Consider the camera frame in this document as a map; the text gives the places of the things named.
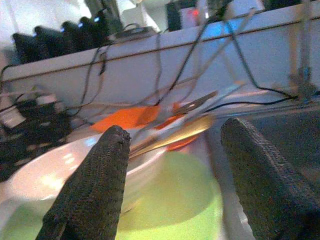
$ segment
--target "metal utensil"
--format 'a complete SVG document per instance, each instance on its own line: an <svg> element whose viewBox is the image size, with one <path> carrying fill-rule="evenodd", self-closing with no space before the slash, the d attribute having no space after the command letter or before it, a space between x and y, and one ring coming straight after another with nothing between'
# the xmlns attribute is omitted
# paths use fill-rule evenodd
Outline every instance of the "metal utensil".
<svg viewBox="0 0 320 240"><path fill-rule="evenodd" d="M135 152L131 152L129 154L129 158L132 159L141 154L148 153L152 150L165 147L169 144L173 144L183 139L187 139L189 137L202 133L205 130L209 129L213 125L214 121L215 121L215 117L213 115L202 116L190 122L189 124L183 126L182 128L170 134L169 136L163 139L159 139L158 141L151 143Z"/></svg>

